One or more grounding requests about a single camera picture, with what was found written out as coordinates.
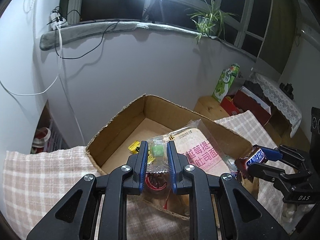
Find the grey windowsill cloth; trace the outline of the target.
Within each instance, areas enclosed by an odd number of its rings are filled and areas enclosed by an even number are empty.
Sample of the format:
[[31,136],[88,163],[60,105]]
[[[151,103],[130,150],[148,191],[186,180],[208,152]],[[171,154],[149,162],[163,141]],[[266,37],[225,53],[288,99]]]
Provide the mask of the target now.
[[[171,25],[165,24],[153,24],[153,23],[143,23],[137,21],[100,21],[100,22],[91,22],[83,24],[74,24],[67,27],[63,27],[61,30],[63,44],[68,44],[83,38],[88,38],[91,36],[100,35],[103,33],[128,33],[136,30],[147,30],[147,31],[160,31],[165,33],[177,33],[187,36],[192,36],[193,38],[197,37],[200,33],[196,31],[191,31],[188,29],[183,29],[179,27],[174,27]],[[256,61],[257,58],[248,52],[231,45],[230,43],[216,37],[203,36],[201,41],[204,38],[210,38],[211,40],[219,41],[223,46],[230,48],[231,50],[237,51],[243,55],[246,55],[253,61]],[[55,45],[55,31],[48,31],[41,35],[40,37],[40,49],[42,51],[48,51],[54,49]]]

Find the red storage box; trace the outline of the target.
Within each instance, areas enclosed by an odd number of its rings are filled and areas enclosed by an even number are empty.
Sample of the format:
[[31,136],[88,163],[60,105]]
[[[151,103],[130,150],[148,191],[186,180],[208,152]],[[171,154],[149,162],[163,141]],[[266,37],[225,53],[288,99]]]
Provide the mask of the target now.
[[229,115],[250,111],[262,126],[265,126],[271,118],[271,107],[244,86],[234,95],[225,96],[220,106]]

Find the red bagged dark cake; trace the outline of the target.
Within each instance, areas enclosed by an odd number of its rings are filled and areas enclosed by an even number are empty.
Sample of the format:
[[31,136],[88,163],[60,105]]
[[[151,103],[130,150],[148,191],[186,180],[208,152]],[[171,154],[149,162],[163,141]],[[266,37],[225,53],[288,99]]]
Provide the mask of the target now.
[[169,190],[169,177],[167,173],[147,173],[145,189],[156,196],[165,195]]

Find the dark figurine on table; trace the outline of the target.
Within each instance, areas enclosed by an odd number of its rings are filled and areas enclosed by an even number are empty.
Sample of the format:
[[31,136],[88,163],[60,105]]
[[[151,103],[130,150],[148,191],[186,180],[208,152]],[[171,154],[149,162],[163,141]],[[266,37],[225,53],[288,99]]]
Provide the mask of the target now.
[[286,96],[288,96],[291,100],[294,99],[293,96],[293,87],[291,83],[287,83],[286,85],[284,83],[281,83],[279,85],[279,88],[285,93]]

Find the white lace cloth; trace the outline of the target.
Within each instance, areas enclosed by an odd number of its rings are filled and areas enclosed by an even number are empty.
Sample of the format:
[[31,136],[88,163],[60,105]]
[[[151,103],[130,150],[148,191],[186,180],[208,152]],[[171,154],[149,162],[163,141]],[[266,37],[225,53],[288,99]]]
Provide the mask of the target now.
[[249,76],[249,80],[257,83],[263,90],[264,96],[281,112],[291,125],[290,137],[292,138],[302,121],[302,111],[279,87],[279,84],[257,72]]

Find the potted spider plant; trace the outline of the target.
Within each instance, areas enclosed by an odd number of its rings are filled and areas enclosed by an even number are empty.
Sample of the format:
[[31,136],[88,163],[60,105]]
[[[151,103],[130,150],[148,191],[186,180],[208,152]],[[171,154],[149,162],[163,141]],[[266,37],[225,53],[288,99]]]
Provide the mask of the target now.
[[199,44],[202,37],[220,37],[225,35],[225,18],[227,16],[236,16],[232,12],[223,12],[216,6],[214,0],[203,0],[206,4],[206,9],[195,10],[188,14],[190,19],[194,22],[198,34],[195,37],[196,43]]

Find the white power strip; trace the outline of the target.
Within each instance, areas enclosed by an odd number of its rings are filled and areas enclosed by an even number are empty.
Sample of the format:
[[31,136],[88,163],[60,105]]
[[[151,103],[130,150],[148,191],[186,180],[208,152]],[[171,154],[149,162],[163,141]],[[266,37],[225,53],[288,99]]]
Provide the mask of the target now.
[[58,11],[54,11],[50,15],[48,25],[50,25],[52,30],[56,30],[58,27],[63,28],[68,26],[68,22]]

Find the yellow candy wrapper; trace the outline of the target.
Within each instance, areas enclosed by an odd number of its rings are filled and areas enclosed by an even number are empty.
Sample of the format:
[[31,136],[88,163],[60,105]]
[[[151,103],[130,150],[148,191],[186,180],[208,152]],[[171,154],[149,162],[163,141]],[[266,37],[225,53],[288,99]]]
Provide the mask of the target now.
[[[129,151],[132,154],[137,154],[140,150],[140,141],[134,141],[129,147]],[[151,164],[155,160],[155,157],[151,154],[151,151],[148,150],[148,164]]]

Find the packaged sliced bread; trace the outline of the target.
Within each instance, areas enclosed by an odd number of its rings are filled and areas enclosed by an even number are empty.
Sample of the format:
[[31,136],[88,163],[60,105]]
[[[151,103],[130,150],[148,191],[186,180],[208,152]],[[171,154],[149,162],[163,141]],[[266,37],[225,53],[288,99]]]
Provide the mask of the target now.
[[169,138],[174,141],[178,153],[207,174],[236,174],[234,163],[223,153],[202,120],[190,121],[187,126],[170,132]]

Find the small green candy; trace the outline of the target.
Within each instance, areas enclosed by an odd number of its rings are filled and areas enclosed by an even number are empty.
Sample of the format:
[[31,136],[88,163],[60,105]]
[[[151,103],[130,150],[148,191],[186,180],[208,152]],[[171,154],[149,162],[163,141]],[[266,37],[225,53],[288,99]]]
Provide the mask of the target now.
[[169,172],[169,164],[167,158],[167,144],[169,142],[168,135],[160,135],[147,140],[148,143],[148,159],[147,173],[167,173]]

